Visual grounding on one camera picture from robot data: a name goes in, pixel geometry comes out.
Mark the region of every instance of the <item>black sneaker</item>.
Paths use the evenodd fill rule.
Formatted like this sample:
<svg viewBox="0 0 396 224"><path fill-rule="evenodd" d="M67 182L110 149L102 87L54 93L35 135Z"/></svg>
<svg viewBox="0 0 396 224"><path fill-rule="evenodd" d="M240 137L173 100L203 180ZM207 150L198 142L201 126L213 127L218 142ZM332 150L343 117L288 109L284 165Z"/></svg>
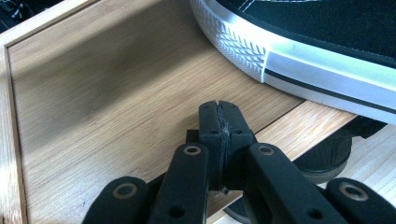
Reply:
<svg viewBox="0 0 396 224"><path fill-rule="evenodd" d="M216 48L260 82L396 124L396 1L191 0Z"/></svg>

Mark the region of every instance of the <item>white rubber sole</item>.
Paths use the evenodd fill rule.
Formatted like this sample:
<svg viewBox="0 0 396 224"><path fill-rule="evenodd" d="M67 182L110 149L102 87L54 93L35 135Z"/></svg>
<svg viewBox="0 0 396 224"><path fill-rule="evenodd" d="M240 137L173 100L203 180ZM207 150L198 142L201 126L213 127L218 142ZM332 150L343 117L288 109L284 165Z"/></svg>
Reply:
<svg viewBox="0 0 396 224"><path fill-rule="evenodd" d="M213 45L249 76L282 91L396 124L396 69L263 30L216 0L190 0Z"/></svg>

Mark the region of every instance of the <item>shoe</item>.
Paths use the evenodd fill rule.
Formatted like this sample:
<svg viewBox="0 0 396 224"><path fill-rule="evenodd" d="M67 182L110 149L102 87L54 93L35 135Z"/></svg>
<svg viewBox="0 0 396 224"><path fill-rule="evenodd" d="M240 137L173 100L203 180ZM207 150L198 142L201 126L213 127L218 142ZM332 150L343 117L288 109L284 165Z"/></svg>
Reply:
<svg viewBox="0 0 396 224"><path fill-rule="evenodd" d="M191 0L213 45L282 91L396 124L396 1Z"/></svg>
<svg viewBox="0 0 396 224"><path fill-rule="evenodd" d="M358 116L293 163L311 183L329 182L346 167L352 149L352 137L369 138L386 125L378 120Z"/></svg>

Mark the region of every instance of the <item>light wood surface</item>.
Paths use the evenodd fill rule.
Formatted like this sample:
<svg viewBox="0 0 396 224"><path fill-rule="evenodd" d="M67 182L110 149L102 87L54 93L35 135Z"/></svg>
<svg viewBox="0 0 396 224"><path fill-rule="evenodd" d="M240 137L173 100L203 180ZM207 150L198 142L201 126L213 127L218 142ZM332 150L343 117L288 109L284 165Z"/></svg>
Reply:
<svg viewBox="0 0 396 224"><path fill-rule="evenodd" d="M97 0L67 0L0 34L0 45L9 47L64 19Z"/></svg>
<svg viewBox="0 0 396 224"><path fill-rule="evenodd" d="M6 48L0 48L0 217L26 222L21 155Z"/></svg>
<svg viewBox="0 0 396 224"><path fill-rule="evenodd" d="M112 179L132 175L150 181L163 173L186 130L197 128L198 105L206 101L239 105L254 132L272 124L268 130L275 139L289 129L326 135L353 117L323 105L299 107L303 100L247 77L206 40L187 1L74 3L70 13L59 12L61 20L56 13L42 17L41 25L25 26L20 37L12 33L1 42L10 46L18 119L18 127L2 131L19 131L19 190L26 191L31 223L79 223ZM308 105L319 112L318 120L335 124L305 129L313 124L311 117L300 117ZM294 116L283 119L294 107ZM289 125L294 121L300 126ZM297 139L297 147L286 150L298 156L317 140ZM16 146L14 141L5 153L17 155ZM209 209L214 214L229 201L212 196Z"/></svg>
<svg viewBox="0 0 396 224"><path fill-rule="evenodd" d="M346 169L339 175L359 180L396 207L396 126L354 139Z"/></svg>
<svg viewBox="0 0 396 224"><path fill-rule="evenodd" d="M355 117L347 112L305 101L256 133L256 138L259 142L279 147L291 161L294 161ZM240 198L242 192L234 191L228 196L212 192L211 196L209 216Z"/></svg>

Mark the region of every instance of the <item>wooden board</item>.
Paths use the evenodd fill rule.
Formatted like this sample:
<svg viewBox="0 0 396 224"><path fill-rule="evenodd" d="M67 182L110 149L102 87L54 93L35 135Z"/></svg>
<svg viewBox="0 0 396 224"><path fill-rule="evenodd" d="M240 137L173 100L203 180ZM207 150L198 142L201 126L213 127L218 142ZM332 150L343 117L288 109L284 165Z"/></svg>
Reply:
<svg viewBox="0 0 396 224"><path fill-rule="evenodd" d="M256 138L259 142L279 147L294 161L353 118L353 114L305 101L256 133ZM240 191L230 192L227 196L212 192L208 215L215 215L241 196Z"/></svg>
<svg viewBox="0 0 396 224"><path fill-rule="evenodd" d="M374 136L354 139L346 169L340 176L359 180L396 207L396 126Z"/></svg>
<svg viewBox="0 0 396 224"><path fill-rule="evenodd" d="M1 41L13 81L11 86L10 77L1 80L1 92L8 92L0 98L7 114L2 137L14 136L2 150L16 158L5 171L22 169L22 175L11 174L12 182L23 177L24 188L16 192L26 192L25 204L23 195L9 194L10 186L2 189L2 199L13 200L2 207L6 223L25 222L25 205L29 222L79 223L110 180L133 175L150 181L160 175L186 130L197 128L197 107L206 101L239 105L254 132L272 124L274 136L285 130L271 127L302 102L226 61L202 34L186 1L91 2L74 1L69 10L43 14L33 19L37 26ZM4 77L7 58L2 63ZM325 111L322 120L341 121L308 131L331 133L353 117L334 110L335 117L326 108L310 107ZM294 129L287 123L312 119L299 119L299 111L298 106L294 116L280 119L282 127ZM296 146L295 155L308 150ZM227 200L214 202L213 211ZM16 211L21 215L14 216Z"/></svg>

